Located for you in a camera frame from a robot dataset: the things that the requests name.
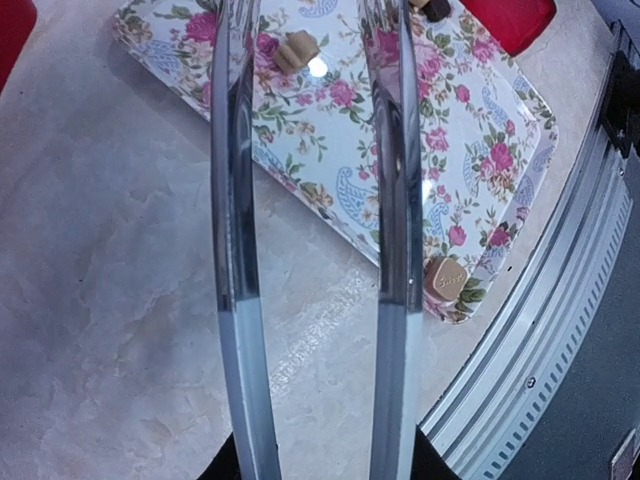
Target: metal bar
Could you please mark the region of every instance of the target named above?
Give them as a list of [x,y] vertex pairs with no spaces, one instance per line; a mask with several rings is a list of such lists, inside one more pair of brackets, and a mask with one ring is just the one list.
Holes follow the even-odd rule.
[[422,167],[406,0],[360,0],[380,171],[380,291],[370,478],[411,475],[422,340]]
[[253,44],[259,3],[221,0],[215,8],[211,199],[222,360],[242,479],[279,480],[253,203]]
[[[627,43],[620,36],[626,36],[620,30],[620,24],[614,24],[613,29],[617,40],[615,43],[612,41],[611,45],[614,47],[612,53],[615,53],[616,49],[626,49]],[[428,435],[434,446],[443,452],[443,457],[452,468],[461,475],[465,472],[473,474],[476,468],[480,468],[478,465],[481,462],[491,463],[494,459],[505,468],[513,455],[518,454],[522,442],[526,441],[524,435],[519,441],[512,436],[506,444],[499,444],[502,442],[500,436],[492,436],[491,441],[483,442],[482,435],[485,432],[493,431],[496,426],[502,428],[509,422],[513,422],[514,432],[520,428],[521,421],[529,425],[530,431],[535,427],[530,425],[530,420],[525,416],[514,419],[514,411],[507,408],[498,412],[495,405],[513,405],[519,401],[516,397],[520,395],[521,390],[518,389],[523,388],[528,376],[557,353],[552,344],[539,340],[545,329],[555,326],[558,322],[573,322],[585,332],[585,325],[582,324],[580,316],[558,314],[549,305],[552,305],[550,302],[559,301],[554,295],[560,295],[560,300],[567,296],[567,282],[570,277],[573,278],[575,272],[567,269],[566,262],[571,256],[571,248],[577,241],[576,235],[583,230],[590,232],[590,235],[598,231],[597,225],[587,225],[586,229],[581,226],[589,209],[599,211],[601,208],[600,203],[604,197],[594,193],[597,183],[608,175],[610,169],[618,169],[615,162],[606,160],[611,147],[607,143],[608,137],[600,122],[600,111],[604,105],[614,59],[612,55],[607,73],[602,77],[600,93],[595,101],[576,162],[535,251],[482,341],[449,385],[447,394],[421,423],[422,431]],[[584,275],[576,278],[580,281],[589,280],[589,277]],[[578,302],[582,298],[576,297],[575,301]],[[579,341],[579,335],[575,337],[576,341]],[[560,337],[549,338],[560,342]],[[513,380],[513,372],[525,372],[525,376],[521,377],[520,381]],[[546,383],[541,381],[538,374],[536,378],[535,386],[527,394],[531,402],[538,403],[531,410],[535,422],[544,411],[544,405],[534,393],[538,387],[543,388]],[[552,400],[555,391],[550,394],[544,389],[545,402]],[[508,459],[498,455],[501,452],[507,452]]]

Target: red cushion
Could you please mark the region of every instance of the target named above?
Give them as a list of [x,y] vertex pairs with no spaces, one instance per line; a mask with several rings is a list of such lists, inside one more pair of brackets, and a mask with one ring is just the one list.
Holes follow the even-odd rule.
[[0,0],[0,92],[36,24],[31,0]]
[[462,0],[510,55],[527,49],[556,14],[553,0]]

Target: white tray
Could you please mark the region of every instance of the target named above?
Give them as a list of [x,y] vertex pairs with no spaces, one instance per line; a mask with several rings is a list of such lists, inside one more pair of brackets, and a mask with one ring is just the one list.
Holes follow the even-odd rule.
[[[377,263],[377,162],[356,3],[261,2],[254,80],[254,160]],[[469,280],[457,302],[425,307],[460,323],[478,308],[526,220],[557,145],[555,118],[484,27],[412,18],[421,91],[425,258],[454,256]],[[195,0],[135,0],[116,38],[208,118],[216,14]],[[271,58],[305,29],[321,54],[285,76]]]

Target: curved metal rod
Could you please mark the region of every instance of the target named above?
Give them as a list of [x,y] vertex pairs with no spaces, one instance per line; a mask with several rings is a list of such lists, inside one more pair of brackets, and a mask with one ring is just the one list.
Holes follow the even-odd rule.
[[279,480],[253,204],[251,113],[256,0],[221,0],[211,99],[211,199],[218,321],[243,480]]
[[370,478],[407,480],[422,340],[422,166],[406,0],[360,0],[373,92],[380,201],[380,291]]

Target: marble surface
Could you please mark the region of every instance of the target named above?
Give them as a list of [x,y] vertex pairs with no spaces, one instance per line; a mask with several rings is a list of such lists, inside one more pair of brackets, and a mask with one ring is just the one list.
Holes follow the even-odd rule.
[[[0,478],[195,479],[230,431],[207,125],[112,41],[120,0],[39,0],[0,97]],[[560,145],[477,316],[430,322],[421,412],[526,264],[570,171],[611,37],[590,3],[519,63]],[[260,170],[267,349],[286,478],[366,476],[376,269]]]

